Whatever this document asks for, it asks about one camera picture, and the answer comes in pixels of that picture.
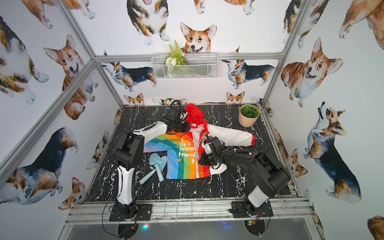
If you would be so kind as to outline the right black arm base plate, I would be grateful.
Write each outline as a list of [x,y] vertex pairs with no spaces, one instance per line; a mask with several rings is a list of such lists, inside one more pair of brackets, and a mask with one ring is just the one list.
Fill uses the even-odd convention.
[[256,218],[258,216],[274,216],[270,201],[264,202],[259,207],[253,206],[249,201],[232,202],[229,212],[233,215],[234,218]]

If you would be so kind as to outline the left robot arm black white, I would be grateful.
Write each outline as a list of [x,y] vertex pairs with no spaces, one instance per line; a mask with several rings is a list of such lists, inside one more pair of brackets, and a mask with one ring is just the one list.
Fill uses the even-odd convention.
[[136,210],[133,177],[139,160],[143,158],[145,144],[168,132],[186,133],[189,129],[188,123],[157,121],[147,127],[119,136],[113,157],[120,170],[118,196],[115,200],[115,207],[120,212],[128,215]]

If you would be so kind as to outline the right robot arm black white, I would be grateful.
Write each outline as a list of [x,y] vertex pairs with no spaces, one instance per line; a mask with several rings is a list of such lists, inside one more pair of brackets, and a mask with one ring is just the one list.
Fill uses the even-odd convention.
[[211,152],[203,151],[199,163],[203,166],[240,166],[248,169],[255,181],[255,188],[247,196],[247,204],[254,209],[274,198],[291,180],[289,171],[268,150],[249,152],[234,147],[211,147]]

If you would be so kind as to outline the rainbow red hooded kids jacket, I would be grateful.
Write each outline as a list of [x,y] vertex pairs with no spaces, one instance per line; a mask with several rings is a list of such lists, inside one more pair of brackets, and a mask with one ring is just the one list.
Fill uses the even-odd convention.
[[164,134],[149,141],[144,146],[145,153],[167,152],[167,179],[199,179],[211,175],[219,175],[227,170],[227,166],[202,166],[198,163],[204,152],[202,139],[205,134],[217,137],[226,147],[248,147],[255,144],[255,136],[251,133],[218,127],[208,124],[204,113],[194,104],[188,104],[187,123],[191,128],[187,133]]

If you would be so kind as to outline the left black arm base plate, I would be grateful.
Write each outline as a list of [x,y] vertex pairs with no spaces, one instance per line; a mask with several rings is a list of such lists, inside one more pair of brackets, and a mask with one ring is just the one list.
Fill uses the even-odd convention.
[[152,204],[131,204],[129,206],[113,205],[109,221],[149,221],[152,215]]

